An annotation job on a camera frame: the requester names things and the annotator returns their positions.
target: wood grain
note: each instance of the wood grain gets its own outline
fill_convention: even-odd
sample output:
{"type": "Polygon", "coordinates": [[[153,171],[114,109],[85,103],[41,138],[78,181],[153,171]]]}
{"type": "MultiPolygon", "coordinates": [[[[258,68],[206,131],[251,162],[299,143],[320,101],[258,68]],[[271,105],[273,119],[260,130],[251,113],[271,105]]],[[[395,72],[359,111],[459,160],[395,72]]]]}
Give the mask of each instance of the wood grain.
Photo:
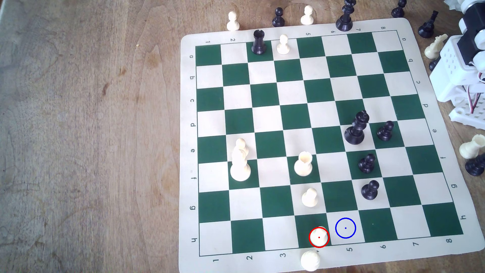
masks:
{"type": "MultiPolygon", "coordinates": [[[[396,3],[358,0],[352,18],[389,18],[396,3]]],[[[226,30],[231,10],[242,30],[270,27],[277,6],[299,24],[305,4],[334,23],[343,1],[5,0],[0,271],[178,272],[180,40],[226,30]]],[[[408,1],[405,17],[417,29],[434,9],[436,34],[459,34],[462,14],[440,0],[408,1]]],[[[484,133],[440,108],[456,152],[484,133]]],[[[484,180],[458,161],[483,227],[484,180]]],[[[485,272],[485,255],[325,272],[485,272]]]]}

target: chess mat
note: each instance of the chess mat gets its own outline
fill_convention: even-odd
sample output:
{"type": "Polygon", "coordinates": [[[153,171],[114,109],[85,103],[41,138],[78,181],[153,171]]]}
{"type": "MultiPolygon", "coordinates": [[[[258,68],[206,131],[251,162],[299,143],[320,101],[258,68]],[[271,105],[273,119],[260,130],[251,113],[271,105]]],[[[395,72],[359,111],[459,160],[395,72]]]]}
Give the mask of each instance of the chess mat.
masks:
{"type": "Polygon", "coordinates": [[[319,251],[320,268],[459,254],[484,248],[476,212],[403,18],[192,34],[181,41],[180,272],[288,272],[319,251]],[[279,36],[290,52],[277,53],[279,36]],[[343,132],[370,116],[364,141],[343,132]],[[376,137],[394,121],[390,141],[376,137]],[[251,176],[229,174],[237,138],[251,176]],[[302,151],[313,171],[298,176],[302,151]],[[357,164],[368,153],[374,170],[357,164]],[[360,190],[379,182],[378,195],[360,190]],[[315,207],[302,194],[314,188],[315,207]],[[308,236],[325,227],[330,239],[308,236]]]}

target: black pawn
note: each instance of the black pawn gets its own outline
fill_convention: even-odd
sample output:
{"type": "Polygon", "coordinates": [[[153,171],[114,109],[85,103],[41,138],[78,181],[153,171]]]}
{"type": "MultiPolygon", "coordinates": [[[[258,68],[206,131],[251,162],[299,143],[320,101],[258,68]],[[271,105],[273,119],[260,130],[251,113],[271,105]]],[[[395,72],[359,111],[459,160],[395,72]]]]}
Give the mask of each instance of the black pawn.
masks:
{"type": "Polygon", "coordinates": [[[369,115],[365,110],[358,112],[356,118],[352,122],[352,126],[347,128],[343,133],[343,136],[347,142],[350,144],[360,144],[364,141],[363,130],[367,127],[367,122],[369,122],[369,115]]]}
{"type": "Polygon", "coordinates": [[[392,137],[392,129],[394,128],[394,123],[390,120],[384,124],[379,130],[377,130],[377,137],[382,141],[389,141],[392,137]]]}
{"type": "Polygon", "coordinates": [[[421,37],[429,38],[433,36],[433,33],[435,33],[436,16],[438,16],[438,12],[436,10],[433,10],[433,15],[431,15],[431,18],[418,28],[418,34],[421,37]]]}
{"type": "Polygon", "coordinates": [[[260,55],[266,52],[266,45],[264,44],[264,31],[262,30],[255,30],[254,31],[254,43],[251,46],[251,51],[256,54],[260,55]]]}
{"type": "Polygon", "coordinates": [[[362,196],[367,200],[374,200],[377,197],[377,189],[379,188],[379,182],[371,180],[367,185],[364,185],[360,190],[362,196]]]}
{"type": "Polygon", "coordinates": [[[363,173],[370,173],[374,169],[374,164],[375,156],[373,154],[367,154],[359,161],[359,170],[363,173]]]}
{"type": "Polygon", "coordinates": [[[335,26],[340,31],[349,31],[352,29],[352,18],[350,14],[354,12],[354,6],[357,4],[356,0],[345,0],[345,6],[342,7],[343,15],[337,19],[335,26]]]}
{"type": "Polygon", "coordinates": [[[397,3],[398,7],[391,11],[392,17],[394,18],[404,17],[403,8],[406,6],[406,4],[407,4],[407,0],[399,0],[399,2],[397,3]]]}
{"type": "Polygon", "coordinates": [[[284,27],[285,26],[285,20],[283,19],[283,9],[280,7],[277,7],[275,10],[275,15],[276,17],[273,19],[273,26],[274,27],[284,27]]]}
{"type": "Polygon", "coordinates": [[[485,154],[481,154],[474,159],[470,159],[465,164],[467,172],[473,176],[479,176],[485,170],[485,154]]]}

